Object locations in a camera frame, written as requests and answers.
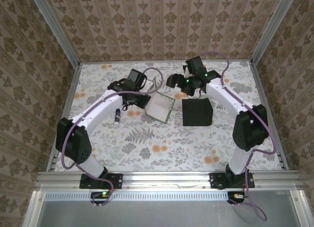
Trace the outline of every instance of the brown damask wallpaper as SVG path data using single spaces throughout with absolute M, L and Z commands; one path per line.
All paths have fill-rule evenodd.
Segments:
M 314 0 L 294 0 L 258 63 L 291 169 L 314 213 Z
M 0 0 L 0 226 L 20 226 L 73 69 L 33 0 Z
M 279 2 L 48 1 L 81 61 L 186 59 L 206 50 L 250 58 Z

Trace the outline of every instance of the black motor joint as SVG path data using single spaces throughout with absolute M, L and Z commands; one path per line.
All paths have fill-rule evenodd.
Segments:
M 126 79 L 121 79 L 119 81 L 111 83 L 108 86 L 108 89 L 112 89 L 116 92 L 121 91 L 139 92 L 145 86 L 146 81 L 147 76 L 144 73 L 132 69 L 129 76 Z M 122 94 L 122 98 L 123 105 L 135 104 L 143 109 L 145 108 L 151 97 L 149 95 L 143 94 L 124 93 Z
M 206 84 L 212 79 L 221 77 L 216 71 L 207 71 L 199 56 L 185 62 L 186 65 L 183 66 L 183 70 L 188 70 L 192 76 L 185 78 L 184 75 L 173 74 L 167 79 L 166 85 L 168 87 L 174 88 L 177 85 L 181 92 L 193 96 L 195 90 L 199 88 L 206 93 Z

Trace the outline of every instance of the patterned fabric surface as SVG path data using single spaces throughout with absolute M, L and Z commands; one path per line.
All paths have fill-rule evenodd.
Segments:
M 314 0 L 294 0 L 258 63 L 291 169 L 314 213 Z
M 279 0 L 47 0 L 80 61 L 250 58 Z
M 110 65 L 83 65 L 70 117 L 84 111 L 96 101 L 113 81 L 125 78 L 131 69 L 144 71 L 147 67 L 159 68 L 164 77 L 182 73 L 182 63 L 123 63 Z M 204 61 L 208 70 L 221 73 L 226 63 Z M 149 79 L 158 73 L 147 72 Z M 232 62 L 225 82 L 244 99 L 260 104 L 260 98 L 247 62 Z M 94 130 L 90 137 L 93 155 L 110 171 L 204 171 L 223 170 L 235 148 L 232 139 L 234 120 L 213 98 L 213 125 L 208 127 L 183 127 L 180 89 L 163 84 L 161 93 L 176 99 L 167 124 L 154 121 L 137 107 L 121 111 L 120 125 L 114 125 L 115 112 L 111 113 Z M 269 140 L 261 146 L 272 149 Z M 279 170 L 277 155 L 256 154 L 250 168 L 253 170 Z M 56 171 L 64 170 L 60 159 Z
M 73 69 L 33 0 L 0 0 L 0 226 L 21 226 Z

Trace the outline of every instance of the gray floor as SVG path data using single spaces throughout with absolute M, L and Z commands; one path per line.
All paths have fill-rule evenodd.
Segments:
M 249 206 L 217 201 L 113 201 L 93 207 L 87 201 L 45 202 L 40 227 L 298 227 L 289 192 L 252 192 L 267 214 L 265 223 Z

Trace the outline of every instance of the floral tablecloth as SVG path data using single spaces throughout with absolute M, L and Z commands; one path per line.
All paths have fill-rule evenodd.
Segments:
M 167 79 L 171 74 L 183 73 L 178 62 L 83 65 L 73 100 L 70 118 L 84 111 L 96 101 L 107 86 L 128 76 L 131 69 L 144 71 L 147 67 L 160 69 Z M 206 61 L 208 70 L 221 73 L 226 66 L 223 61 Z M 154 70 L 147 72 L 149 79 L 160 76 Z M 249 63 L 232 61 L 225 74 L 225 82 L 244 99 L 258 105 L 261 103 Z M 230 161 L 235 144 L 232 139 L 234 120 L 213 98 L 213 125 L 208 127 L 183 127 L 182 99 L 186 95 L 179 88 L 169 88 L 163 83 L 161 93 L 176 99 L 168 123 L 154 121 L 136 106 L 121 111 L 120 125 L 114 125 L 112 112 L 93 131 L 90 141 L 95 156 L 109 171 L 210 171 L 224 170 Z M 260 147 L 272 150 L 267 139 Z M 252 170 L 280 170 L 277 155 L 255 154 L 250 164 Z M 64 171 L 60 155 L 55 171 Z

